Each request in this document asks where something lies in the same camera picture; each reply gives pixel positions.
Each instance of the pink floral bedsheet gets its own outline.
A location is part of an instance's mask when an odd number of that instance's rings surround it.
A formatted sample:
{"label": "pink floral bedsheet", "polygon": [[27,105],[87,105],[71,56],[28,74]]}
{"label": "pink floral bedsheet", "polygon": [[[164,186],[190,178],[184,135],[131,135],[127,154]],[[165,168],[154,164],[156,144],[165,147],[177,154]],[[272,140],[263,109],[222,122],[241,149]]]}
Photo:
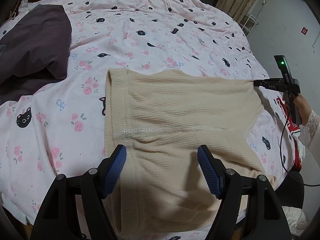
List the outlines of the pink floral bedsheet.
{"label": "pink floral bedsheet", "polygon": [[[72,25],[72,42],[66,80],[0,106],[2,205],[23,223],[26,218],[34,222],[58,173],[82,175],[105,158],[104,119],[108,113],[104,100],[109,68],[129,68],[147,75],[175,68],[193,76],[268,78],[239,25],[199,0],[23,2],[19,15],[1,26],[0,38],[39,3],[63,5]],[[258,91],[265,110],[247,143],[266,173],[277,176],[281,183],[284,171],[279,144],[285,118],[275,101],[281,96],[264,88]],[[28,111],[30,124],[21,128],[17,117]],[[282,152],[286,167],[292,165],[292,149],[293,142],[285,133]],[[152,239],[159,237],[171,236],[159,234]],[[196,231],[185,238],[204,239]]]}

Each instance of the hand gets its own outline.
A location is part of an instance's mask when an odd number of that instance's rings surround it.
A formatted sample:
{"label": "hand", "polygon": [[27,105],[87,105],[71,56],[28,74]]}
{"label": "hand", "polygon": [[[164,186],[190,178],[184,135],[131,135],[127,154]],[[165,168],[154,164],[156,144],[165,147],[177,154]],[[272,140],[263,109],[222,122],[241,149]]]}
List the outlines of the hand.
{"label": "hand", "polygon": [[311,107],[301,94],[295,97],[293,102],[298,107],[302,125],[305,126],[308,123],[309,116],[312,113]]}

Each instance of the black gripper frame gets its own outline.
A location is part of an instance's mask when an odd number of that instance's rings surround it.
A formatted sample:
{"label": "black gripper frame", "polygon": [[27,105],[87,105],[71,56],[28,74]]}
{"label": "black gripper frame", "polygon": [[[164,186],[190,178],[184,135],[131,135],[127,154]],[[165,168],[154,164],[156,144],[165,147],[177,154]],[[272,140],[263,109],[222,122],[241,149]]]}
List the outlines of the black gripper frame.
{"label": "black gripper frame", "polygon": [[92,240],[117,240],[102,204],[106,174],[123,145],[118,145],[97,169],[67,178],[59,174],[51,184],[36,217],[30,240],[82,240],[75,195],[81,195]]}
{"label": "black gripper frame", "polygon": [[287,219],[267,177],[240,176],[215,159],[206,145],[201,147],[223,181],[221,194],[216,196],[221,204],[205,240],[231,240],[242,195],[248,195],[248,203],[241,240],[291,240]]}

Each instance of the blue gripper pad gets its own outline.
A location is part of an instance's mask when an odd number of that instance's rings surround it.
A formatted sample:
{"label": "blue gripper pad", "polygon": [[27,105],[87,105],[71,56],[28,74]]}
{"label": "blue gripper pad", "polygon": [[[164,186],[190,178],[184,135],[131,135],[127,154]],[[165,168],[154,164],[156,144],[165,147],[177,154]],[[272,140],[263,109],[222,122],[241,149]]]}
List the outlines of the blue gripper pad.
{"label": "blue gripper pad", "polygon": [[127,159],[127,150],[124,146],[119,150],[116,158],[111,164],[108,173],[105,178],[105,184],[103,189],[103,195],[107,197],[107,195],[113,192],[113,189],[116,186],[122,168],[124,166],[125,160]]}
{"label": "blue gripper pad", "polygon": [[221,194],[220,179],[214,168],[212,167],[206,153],[202,146],[198,148],[197,152],[198,162],[204,175],[205,181],[209,187],[211,194],[218,197]]}

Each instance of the metal screw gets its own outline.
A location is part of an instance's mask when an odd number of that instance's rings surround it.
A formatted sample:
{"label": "metal screw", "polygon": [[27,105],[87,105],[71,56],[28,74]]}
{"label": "metal screw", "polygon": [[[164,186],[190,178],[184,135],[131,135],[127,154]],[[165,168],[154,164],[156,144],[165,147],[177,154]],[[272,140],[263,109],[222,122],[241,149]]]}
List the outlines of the metal screw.
{"label": "metal screw", "polygon": [[96,168],[92,168],[89,170],[89,174],[93,175],[96,174],[98,172],[98,170]]}
{"label": "metal screw", "polygon": [[266,180],[267,180],[267,177],[264,176],[264,175],[260,175],[260,176],[259,176],[259,179],[260,179],[261,181],[266,181]]}
{"label": "metal screw", "polygon": [[227,172],[227,174],[229,174],[229,175],[235,174],[235,171],[234,171],[233,169],[227,169],[226,172]]}
{"label": "metal screw", "polygon": [[57,180],[61,180],[61,179],[63,179],[63,177],[64,177],[63,174],[58,174],[58,175],[56,176],[56,179],[57,179]]}

